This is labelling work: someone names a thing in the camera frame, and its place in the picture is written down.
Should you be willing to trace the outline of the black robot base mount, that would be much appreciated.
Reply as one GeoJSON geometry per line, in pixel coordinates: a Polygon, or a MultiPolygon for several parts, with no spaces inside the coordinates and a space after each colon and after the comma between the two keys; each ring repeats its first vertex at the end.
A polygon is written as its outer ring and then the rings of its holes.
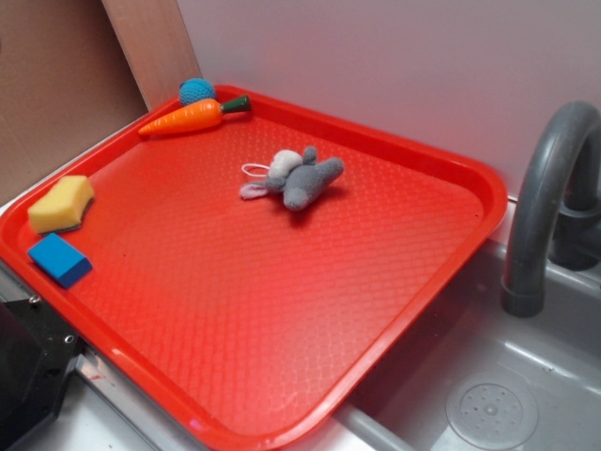
{"type": "Polygon", "coordinates": [[[1,448],[14,450],[60,414],[82,342],[46,302],[1,303],[1,448]]]}

